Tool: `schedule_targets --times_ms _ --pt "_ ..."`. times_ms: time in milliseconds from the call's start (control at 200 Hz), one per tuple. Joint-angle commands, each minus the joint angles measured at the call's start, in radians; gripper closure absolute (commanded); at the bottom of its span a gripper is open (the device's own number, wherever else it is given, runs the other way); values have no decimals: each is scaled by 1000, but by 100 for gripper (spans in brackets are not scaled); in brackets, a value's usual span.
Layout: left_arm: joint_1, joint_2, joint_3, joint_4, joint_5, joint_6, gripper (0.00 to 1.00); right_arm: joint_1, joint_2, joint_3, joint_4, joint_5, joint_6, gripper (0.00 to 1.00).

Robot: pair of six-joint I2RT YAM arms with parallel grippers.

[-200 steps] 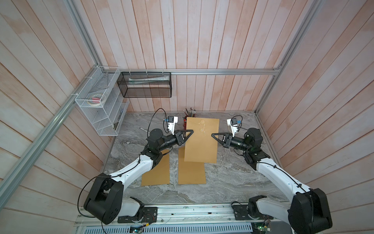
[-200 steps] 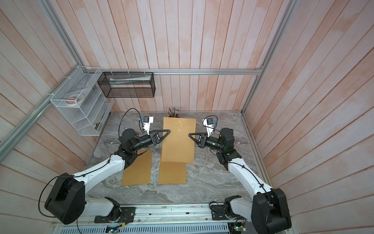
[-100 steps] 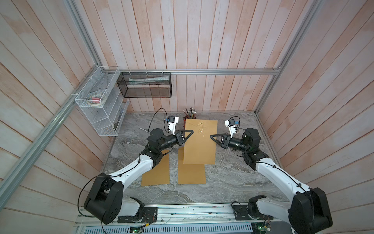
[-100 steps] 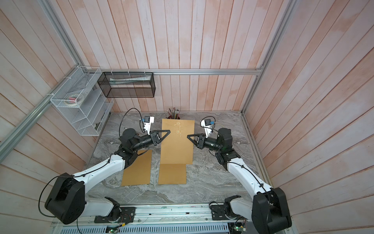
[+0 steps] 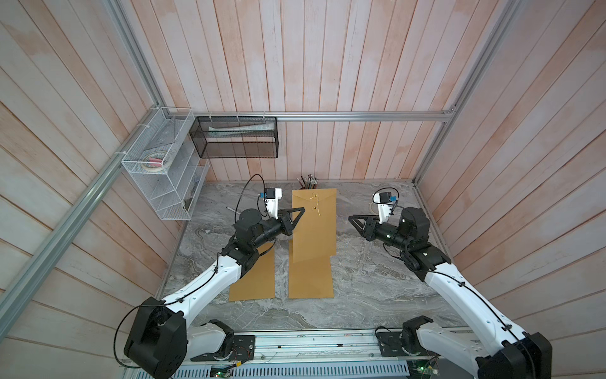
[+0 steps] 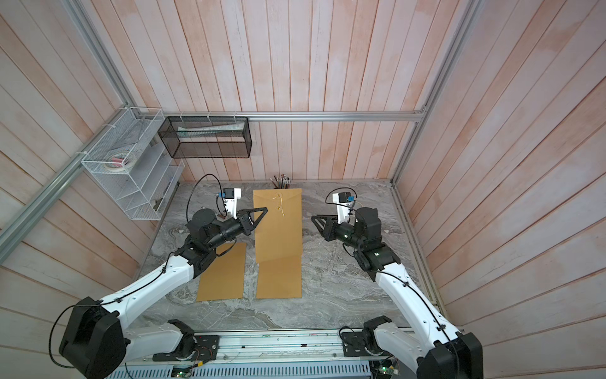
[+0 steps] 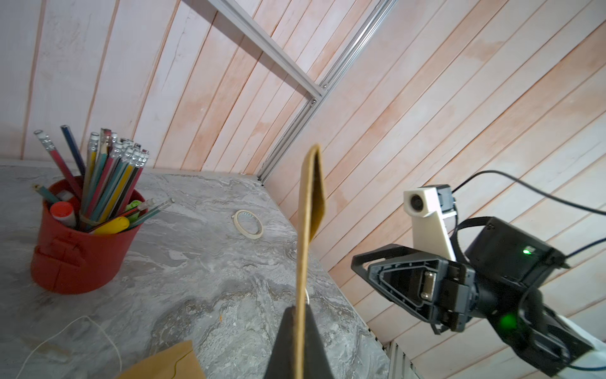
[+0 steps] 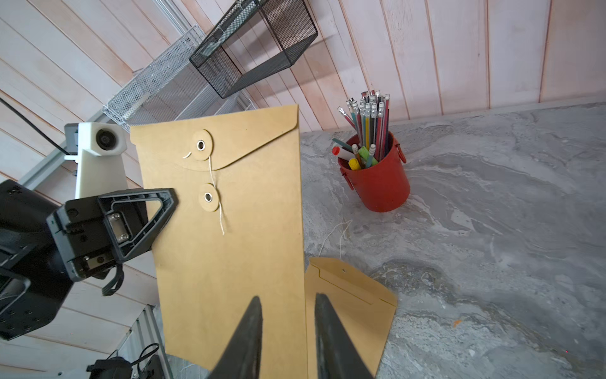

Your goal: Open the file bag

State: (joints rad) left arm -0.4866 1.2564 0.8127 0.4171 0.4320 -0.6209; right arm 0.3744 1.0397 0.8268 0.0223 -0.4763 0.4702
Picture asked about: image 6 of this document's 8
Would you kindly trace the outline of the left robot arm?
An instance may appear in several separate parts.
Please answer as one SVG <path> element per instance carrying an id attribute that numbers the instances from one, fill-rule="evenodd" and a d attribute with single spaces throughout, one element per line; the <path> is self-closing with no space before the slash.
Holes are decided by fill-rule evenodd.
<path id="1" fill-rule="evenodd" d="M 243 209 L 235 217 L 218 220 L 209 208 L 195 212 L 186 224 L 184 244 L 154 271 L 99 300 L 86 297 L 68 306 L 70 314 L 58 353 L 67 369 L 86 378 L 105 378 L 122 364 L 150 355 L 168 354 L 191 359 L 197 350 L 194 331 L 177 319 L 156 327 L 131 324 L 166 294 L 200 276 L 219 256 L 217 249 L 239 235 L 251 235 L 268 210 Z"/>

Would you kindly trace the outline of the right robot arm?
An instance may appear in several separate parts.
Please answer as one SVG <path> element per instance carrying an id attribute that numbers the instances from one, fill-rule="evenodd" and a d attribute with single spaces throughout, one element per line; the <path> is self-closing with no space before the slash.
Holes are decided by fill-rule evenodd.
<path id="1" fill-rule="evenodd" d="M 353 224 L 335 215 L 312 216 L 322 237 L 353 248 L 353 257 L 370 279 L 396 304 L 413 333 L 405 333 L 387 317 L 364 324 L 371 354 L 388 352 L 419 378 L 482 378 L 483 347 L 473 333 L 461 333 L 422 293 L 398 255 L 383 242 L 375 208 L 355 211 Z"/>

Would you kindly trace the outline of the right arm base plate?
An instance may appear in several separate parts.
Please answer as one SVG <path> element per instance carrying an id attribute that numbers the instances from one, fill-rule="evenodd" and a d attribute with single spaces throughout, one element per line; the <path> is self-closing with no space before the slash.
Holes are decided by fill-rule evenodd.
<path id="1" fill-rule="evenodd" d="M 370 332 L 366 330 L 353 331 L 345 328 L 339 331 L 342 350 L 345 357 L 391 357 L 392 354 L 380 348 Z"/>

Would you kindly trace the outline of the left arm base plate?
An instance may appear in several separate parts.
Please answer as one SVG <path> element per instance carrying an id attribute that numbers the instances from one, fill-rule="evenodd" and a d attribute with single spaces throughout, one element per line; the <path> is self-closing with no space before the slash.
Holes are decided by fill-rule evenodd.
<path id="1" fill-rule="evenodd" d="M 216 359 L 219 347 L 219 335 L 187 336 L 175 351 L 159 353 L 152 357 L 153 362 L 209 362 Z"/>

